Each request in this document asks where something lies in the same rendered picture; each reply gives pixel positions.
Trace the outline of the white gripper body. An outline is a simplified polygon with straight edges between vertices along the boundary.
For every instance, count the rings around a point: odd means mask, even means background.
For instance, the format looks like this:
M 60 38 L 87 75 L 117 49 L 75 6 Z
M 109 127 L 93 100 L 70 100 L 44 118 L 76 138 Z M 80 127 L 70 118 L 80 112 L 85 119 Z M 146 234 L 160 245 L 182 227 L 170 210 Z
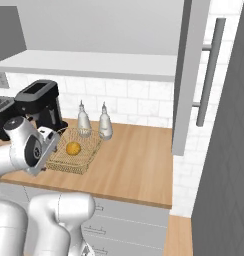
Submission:
M 40 127 L 38 129 L 38 134 L 41 149 L 40 159 L 35 166 L 27 169 L 27 172 L 34 176 L 37 176 L 40 171 L 45 169 L 46 161 L 57 149 L 57 145 L 60 140 L 60 135 L 50 128 Z

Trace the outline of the woven wicker basket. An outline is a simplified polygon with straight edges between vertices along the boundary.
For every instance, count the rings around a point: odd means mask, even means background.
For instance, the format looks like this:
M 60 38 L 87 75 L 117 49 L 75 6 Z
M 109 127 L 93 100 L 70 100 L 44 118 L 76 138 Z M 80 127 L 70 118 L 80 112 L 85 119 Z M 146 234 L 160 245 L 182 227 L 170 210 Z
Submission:
M 60 135 L 56 151 L 53 152 L 46 162 L 48 169 L 84 174 L 89 168 L 98 150 L 102 139 L 99 133 L 90 129 L 63 128 L 58 131 Z M 80 150 L 71 155 L 66 151 L 70 143 L 78 143 Z

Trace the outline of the dark grey cabinet door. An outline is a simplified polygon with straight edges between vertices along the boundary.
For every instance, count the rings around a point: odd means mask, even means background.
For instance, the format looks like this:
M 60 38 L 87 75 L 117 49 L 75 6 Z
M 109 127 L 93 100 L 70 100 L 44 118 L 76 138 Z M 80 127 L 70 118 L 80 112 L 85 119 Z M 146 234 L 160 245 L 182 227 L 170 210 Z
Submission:
M 0 6 L 0 61 L 27 49 L 17 6 Z

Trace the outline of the orange round food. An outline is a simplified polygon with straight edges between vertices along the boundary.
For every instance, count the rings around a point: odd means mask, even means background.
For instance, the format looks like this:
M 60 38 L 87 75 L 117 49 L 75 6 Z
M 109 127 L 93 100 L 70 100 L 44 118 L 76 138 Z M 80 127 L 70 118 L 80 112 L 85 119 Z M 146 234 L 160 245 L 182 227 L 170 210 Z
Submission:
M 81 146 L 77 142 L 69 142 L 66 146 L 66 152 L 68 155 L 76 156 L 81 151 Z

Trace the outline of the black coffee machine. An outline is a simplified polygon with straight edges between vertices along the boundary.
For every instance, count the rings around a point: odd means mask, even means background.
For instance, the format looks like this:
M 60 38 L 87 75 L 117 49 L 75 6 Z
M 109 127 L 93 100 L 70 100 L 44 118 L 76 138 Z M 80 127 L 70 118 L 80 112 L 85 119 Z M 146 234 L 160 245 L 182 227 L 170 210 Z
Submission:
M 40 79 L 18 92 L 15 103 L 18 111 L 32 118 L 37 127 L 59 131 L 66 128 L 68 123 L 62 120 L 58 96 L 55 81 Z

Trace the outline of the black toaster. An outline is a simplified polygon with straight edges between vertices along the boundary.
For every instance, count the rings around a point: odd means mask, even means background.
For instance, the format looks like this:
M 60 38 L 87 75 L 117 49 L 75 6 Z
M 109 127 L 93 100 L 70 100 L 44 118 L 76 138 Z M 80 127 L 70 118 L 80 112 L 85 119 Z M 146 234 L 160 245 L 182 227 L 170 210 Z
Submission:
M 0 139 L 2 141 L 9 141 L 10 138 L 3 129 L 4 124 L 11 119 L 19 115 L 15 107 L 15 101 L 13 97 L 0 96 Z

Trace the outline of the grey drawer front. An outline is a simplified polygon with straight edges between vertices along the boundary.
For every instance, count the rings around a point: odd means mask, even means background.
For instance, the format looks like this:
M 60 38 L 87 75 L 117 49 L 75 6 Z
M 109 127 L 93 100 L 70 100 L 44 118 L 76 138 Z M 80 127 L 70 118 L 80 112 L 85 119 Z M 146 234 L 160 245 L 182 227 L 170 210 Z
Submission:
M 136 245 L 93 234 L 85 234 L 84 238 L 91 245 L 92 249 L 104 248 L 108 251 L 107 256 L 163 256 L 163 250 L 160 248 Z
M 115 200 L 95 198 L 95 203 L 104 207 L 104 211 L 97 211 L 100 216 L 153 224 L 165 227 L 168 225 L 169 210 L 140 204 L 133 204 Z
M 84 231 L 84 227 L 89 226 L 97 229 L 102 227 L 106 231 L 106 234 L 95 234 Z M 82 229 L 88 234 L 100 235 L 104 238 L 149 246 L 151 248 L 163 248 L 166 239 L 166 226 L 162 227 L 100 215 L 94 216 L 83 223 Z

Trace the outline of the dark grey tall panel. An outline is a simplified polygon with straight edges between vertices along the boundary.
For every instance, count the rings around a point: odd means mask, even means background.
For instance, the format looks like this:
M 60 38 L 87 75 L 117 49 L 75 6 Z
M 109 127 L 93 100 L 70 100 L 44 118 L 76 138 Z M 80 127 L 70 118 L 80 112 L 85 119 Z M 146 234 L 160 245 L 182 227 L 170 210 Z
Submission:
M 244 3 L 191 221 L 193 256 L 244 256 Z

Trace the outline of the white wall socket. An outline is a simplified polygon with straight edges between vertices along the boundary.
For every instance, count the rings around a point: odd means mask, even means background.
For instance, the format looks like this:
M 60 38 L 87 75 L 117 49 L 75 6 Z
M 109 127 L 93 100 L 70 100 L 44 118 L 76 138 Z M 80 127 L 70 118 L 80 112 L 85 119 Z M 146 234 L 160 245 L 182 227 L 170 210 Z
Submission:
M 9 83 L 4 72 L 0 72 L 0 88 L 9 89 Z

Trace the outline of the grey wall cabinet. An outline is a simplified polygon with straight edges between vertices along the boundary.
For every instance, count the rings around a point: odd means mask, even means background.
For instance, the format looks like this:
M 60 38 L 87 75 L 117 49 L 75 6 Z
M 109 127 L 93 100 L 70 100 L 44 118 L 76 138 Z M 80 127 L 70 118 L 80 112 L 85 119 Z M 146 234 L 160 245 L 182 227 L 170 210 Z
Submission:
M 184 0 L 0 0 L 27 49 L 0 72 L 172 81 Z

